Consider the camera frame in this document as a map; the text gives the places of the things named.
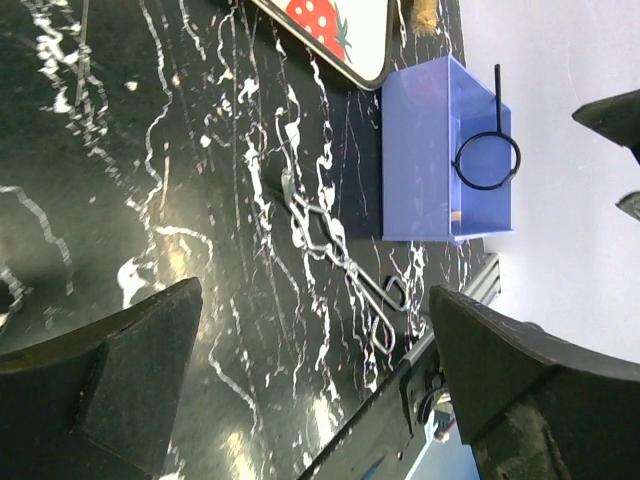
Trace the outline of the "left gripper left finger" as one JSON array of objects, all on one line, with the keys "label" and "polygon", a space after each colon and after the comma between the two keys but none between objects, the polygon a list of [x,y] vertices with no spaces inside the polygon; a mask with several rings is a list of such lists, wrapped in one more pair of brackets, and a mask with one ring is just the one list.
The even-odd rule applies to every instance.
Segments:
[{"label": "left gripper left finger", "polygon": [[160,476],[202,305],[200,281],[187,278],[2,355],[2,478]]}]

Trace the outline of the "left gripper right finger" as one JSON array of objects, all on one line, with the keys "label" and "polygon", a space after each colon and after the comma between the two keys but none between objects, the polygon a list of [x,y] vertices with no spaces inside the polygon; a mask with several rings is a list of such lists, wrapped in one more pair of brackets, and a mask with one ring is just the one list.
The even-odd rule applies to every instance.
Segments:
[{"label": "left gripper right finger", "polygon": [[639,366],[435,286],[429,313],[459,434],[483,479],[636,479]]}]

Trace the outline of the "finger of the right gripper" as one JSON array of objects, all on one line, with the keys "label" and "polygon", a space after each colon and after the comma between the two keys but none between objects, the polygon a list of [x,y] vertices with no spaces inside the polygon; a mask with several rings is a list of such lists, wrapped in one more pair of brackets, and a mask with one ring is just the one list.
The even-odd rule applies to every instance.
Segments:
[{"label": "finger of the right gripper", "polygon": [[572,118],[609,141],[629,149],[639,161],[639,90],[585,104],[572,114]]},{"label": "finger of the right gripper", "polygon": [[629,217],[640,221],[640,191],[632,191],[621,197],[615,206]]}]

